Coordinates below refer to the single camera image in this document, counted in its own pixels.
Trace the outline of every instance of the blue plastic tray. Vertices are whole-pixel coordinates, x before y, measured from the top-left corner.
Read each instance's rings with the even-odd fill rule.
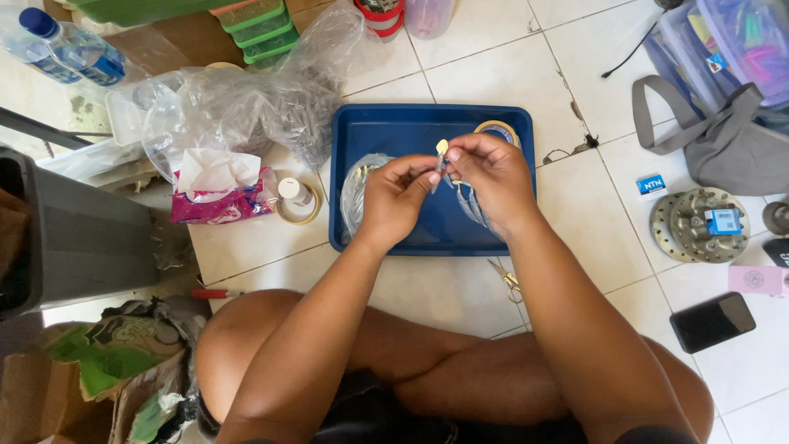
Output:
[[[523,154],[537,181],[532,117],[518,107],[423,104],[351,104],[335,113],[331,157],[329,241],[345,250],[340,210],[342,184],[350,167],[364,155],[380,152],[400,157],[436,154],[441,139],[472,133],[482,122],[500,120],[515,129]],[[469,219],[458,204],[456,191],[443,181],[436,194],[428,194],[417,226],[389,254],[395,256],[508,256],[507,245],[487,228]]]

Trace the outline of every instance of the gray bag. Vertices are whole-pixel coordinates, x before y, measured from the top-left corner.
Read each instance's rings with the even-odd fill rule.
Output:
[[[646,103],[649,86],[674,112],[682,132],[655,145]],[[753,123],[764,99],[753,83],[731,94],[723,110],[701,121],[679,91],[660,76],[633,84],[633,118],[641,146],[665,156],[685,149],[690,177],[738,196],[789,193],[789,137]]]

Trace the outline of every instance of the pink tissue box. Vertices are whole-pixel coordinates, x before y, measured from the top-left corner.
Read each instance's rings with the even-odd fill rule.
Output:
[[[789,296],[789,269],[731,266],[729,291]]]

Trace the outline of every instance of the person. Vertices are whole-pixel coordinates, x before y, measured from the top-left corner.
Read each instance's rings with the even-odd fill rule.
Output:
[[[705,384],[597,290],[537,208],[520,151],[487,134],[449,146],[447,174],[507,242],[533,333],[490,341],[367,307],[440,180],[434,156],[392,160],[309,292],[243,295],[206,326],[196,373],[216,442],[706,442]]]

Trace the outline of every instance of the gray trash bin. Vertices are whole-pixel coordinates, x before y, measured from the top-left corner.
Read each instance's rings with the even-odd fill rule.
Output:
[[[0,282],[0,319],[156,284],[148,207],[3,146],[0,187],[32,213],[25,247]]]

